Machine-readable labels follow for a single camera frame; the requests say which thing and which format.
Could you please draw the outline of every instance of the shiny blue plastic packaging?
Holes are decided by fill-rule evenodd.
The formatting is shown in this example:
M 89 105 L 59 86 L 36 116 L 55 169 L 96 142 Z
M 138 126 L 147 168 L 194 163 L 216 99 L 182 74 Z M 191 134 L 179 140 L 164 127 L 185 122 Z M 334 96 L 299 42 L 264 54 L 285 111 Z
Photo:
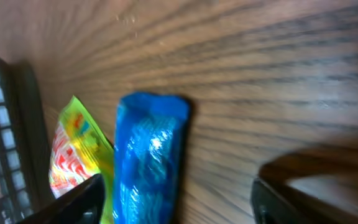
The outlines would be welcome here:
M 177 96 L 133 93 L 117 108 L 115 224 L 166 224 L 175 206 L 189 106 Z

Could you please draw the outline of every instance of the blue packet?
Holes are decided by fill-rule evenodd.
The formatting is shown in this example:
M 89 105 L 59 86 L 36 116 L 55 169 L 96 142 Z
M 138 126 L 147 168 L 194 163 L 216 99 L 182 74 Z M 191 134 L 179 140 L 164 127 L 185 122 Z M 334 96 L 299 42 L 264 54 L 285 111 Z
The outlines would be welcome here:
M 187 102 L 133 93 L 117 108 L 114 152 L 115 224 L 166 224 L 173 215 Z

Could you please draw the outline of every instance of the packet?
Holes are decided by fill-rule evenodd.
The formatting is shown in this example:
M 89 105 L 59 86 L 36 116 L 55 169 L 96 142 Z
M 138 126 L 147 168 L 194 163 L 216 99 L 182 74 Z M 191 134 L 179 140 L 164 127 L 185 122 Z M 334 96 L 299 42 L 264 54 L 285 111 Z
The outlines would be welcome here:
M 75 97 L 60 113 L 50 157 L 49 183 L 56 198 L 94 174 L 104 179 L 106 199 L 101 223 L 113 223 L 114 151 L 110 142 Z
M 173 215 L 189 106 L 177 96 L 134 93 L 117 108 L 115 224 L 166 224 Z

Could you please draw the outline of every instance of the snack packet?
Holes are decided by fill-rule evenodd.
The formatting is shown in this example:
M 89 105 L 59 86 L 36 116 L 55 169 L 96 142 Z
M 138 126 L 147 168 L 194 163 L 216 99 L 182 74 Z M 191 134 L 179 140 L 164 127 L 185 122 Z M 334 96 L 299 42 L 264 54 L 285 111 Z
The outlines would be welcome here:
M 82 103 L 73 97 L 60 113 L 50 157 L 49 183 L 60 197 L 94 174 L 101 173 L 106 189 L 101 223 L 113 223 L 114 151 Z
M 115 224 L 167 224 L 175 206 L 189 106 L 177 96 L 134 93 L 117 108 Z

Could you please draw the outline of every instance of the wooden table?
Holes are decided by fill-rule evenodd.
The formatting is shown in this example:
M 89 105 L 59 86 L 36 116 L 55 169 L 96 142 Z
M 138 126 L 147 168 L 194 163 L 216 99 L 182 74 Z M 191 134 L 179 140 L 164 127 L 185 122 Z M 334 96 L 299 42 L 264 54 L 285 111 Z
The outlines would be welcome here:
M 358 0 L 0 0 L 0 57 L 34 68 L 50 139 L 72 95 L 110 139 L 125 94 L 190 99 L 183 223 L 253 223 L 264 164 L 358 223 Z

